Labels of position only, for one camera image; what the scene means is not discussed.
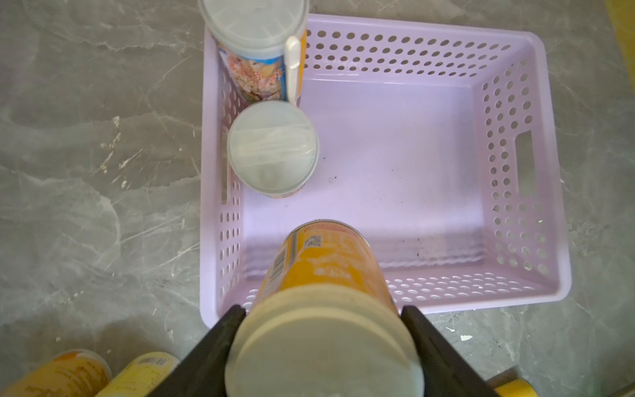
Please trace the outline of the purple plastic basket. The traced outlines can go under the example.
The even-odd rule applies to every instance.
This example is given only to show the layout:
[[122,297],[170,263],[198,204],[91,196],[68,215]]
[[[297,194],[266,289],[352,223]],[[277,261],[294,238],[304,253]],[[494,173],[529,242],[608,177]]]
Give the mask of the purple plastic basket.
[[300,107],[320,157],[304,188],[243,185],[225,138],[245,108],[204,43],[200,314],[251,307],[285,237],[333,219],[426,314],[559,301],[572,288],[545,46],[522,31],[313,14]]

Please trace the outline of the tall can with spoon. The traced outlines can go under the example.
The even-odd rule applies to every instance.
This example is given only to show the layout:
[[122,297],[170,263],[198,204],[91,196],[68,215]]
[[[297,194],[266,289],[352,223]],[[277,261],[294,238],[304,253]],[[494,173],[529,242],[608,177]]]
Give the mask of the tall can with spoon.
[[299,105],[309,1],[204,0],[205,24],[238,93],[248,104]]

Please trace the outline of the small orange can white lid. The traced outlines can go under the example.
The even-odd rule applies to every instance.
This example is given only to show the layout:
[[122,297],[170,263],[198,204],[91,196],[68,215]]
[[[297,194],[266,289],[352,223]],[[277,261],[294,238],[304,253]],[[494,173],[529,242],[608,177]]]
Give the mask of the small orange can white lid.
[[284,240],[228,356],[230,396],[421,396],[424,373],[363,236],[316,220]]

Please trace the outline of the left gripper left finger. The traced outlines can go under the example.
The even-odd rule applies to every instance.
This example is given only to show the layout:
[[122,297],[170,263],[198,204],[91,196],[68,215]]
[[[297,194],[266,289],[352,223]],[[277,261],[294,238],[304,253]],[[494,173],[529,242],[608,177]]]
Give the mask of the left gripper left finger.
[[227,396],[225,370],[246,310],[233,305],[173,372],[149,394],[155,396]]

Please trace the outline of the green label can white lid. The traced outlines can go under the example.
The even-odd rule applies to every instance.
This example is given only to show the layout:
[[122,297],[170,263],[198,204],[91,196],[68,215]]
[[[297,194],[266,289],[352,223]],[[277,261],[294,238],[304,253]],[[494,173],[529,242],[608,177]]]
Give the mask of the green label can white lid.
[[246,186],[273,199],[296,195],[318,165],[320,142],[306,114],[285,101],[252,104],[228,132],[228,161]]

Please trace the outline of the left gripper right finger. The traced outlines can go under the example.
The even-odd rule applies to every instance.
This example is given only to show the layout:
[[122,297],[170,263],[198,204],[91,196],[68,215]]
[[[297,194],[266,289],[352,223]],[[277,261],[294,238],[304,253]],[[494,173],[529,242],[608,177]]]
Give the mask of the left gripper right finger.
[[423,396],[499,396],[417,307],[404,306],[400,318],[413,338],[423,368]]

